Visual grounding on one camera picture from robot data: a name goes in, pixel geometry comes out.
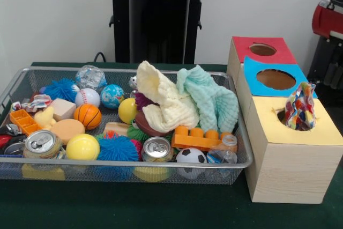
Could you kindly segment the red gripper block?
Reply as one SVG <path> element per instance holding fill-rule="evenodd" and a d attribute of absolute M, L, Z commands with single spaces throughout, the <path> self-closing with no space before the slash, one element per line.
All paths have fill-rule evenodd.
<path fill-rule="evenodd" d="M 326 39 L 330 37 L 342 39 L 342 13 L 318 5 L 312 18 L 312 30 Z M 337 89 L 342 76 L 342 41 L 338 43 L 338 47 L 337 41 L 334 39 L 329 39 L 327 42 L 328 53 L 324 84 L 329 86 L 333 78 L 333 88 Z"/>

